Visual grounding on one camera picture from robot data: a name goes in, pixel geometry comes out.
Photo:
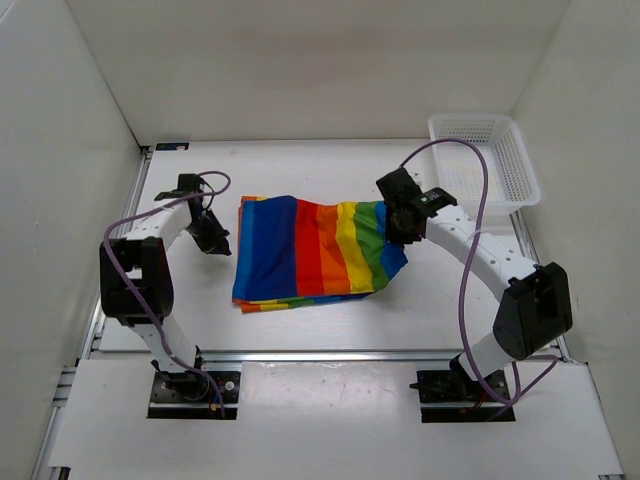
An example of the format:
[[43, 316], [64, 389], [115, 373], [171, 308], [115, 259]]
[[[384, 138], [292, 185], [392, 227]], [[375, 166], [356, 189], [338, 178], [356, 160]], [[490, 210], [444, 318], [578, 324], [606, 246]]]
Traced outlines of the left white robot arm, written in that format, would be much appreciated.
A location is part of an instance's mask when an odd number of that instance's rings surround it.
[[99, 247], [101, 307], [136, 333], [154, 356], [156, 372], [188, 401], [223, 404], [219, 384], [202, 367], [201, 350], [173, 315], [174, 287], [167, 252], [182, 234], [206, 255], [231, 254], [213, 199], [231, 186], [220, 171], [186, 173], [156, 195], [154, 207], [107, 227]]

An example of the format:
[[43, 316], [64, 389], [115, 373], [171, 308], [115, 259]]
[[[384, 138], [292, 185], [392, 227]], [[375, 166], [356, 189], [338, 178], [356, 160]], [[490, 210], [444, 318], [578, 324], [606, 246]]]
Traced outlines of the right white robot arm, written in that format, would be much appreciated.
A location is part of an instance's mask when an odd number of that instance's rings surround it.
[[488, 334], [452, 361], [449, 387], [460, 399], [480, 393], [486, 378], [531, 357], [573, 327], [566, 271], [539, 265], [483, 233], [445, 190], [422, 191], [405, 168], [376, 185], [387, 211], [387, 239], [412, 244], [426, 239], [464, 264], [499, 301]]

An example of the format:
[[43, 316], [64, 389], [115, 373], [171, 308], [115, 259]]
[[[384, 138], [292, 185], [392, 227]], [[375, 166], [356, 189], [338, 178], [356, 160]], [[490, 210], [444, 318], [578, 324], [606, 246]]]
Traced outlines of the rainbow striped shorts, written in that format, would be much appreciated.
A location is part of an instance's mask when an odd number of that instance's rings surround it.
[[381, 201], [322, 205], [293, 196], [241, 200], [232, 301], [244, 313], [361, 299], [407, 264], [386, 237]]

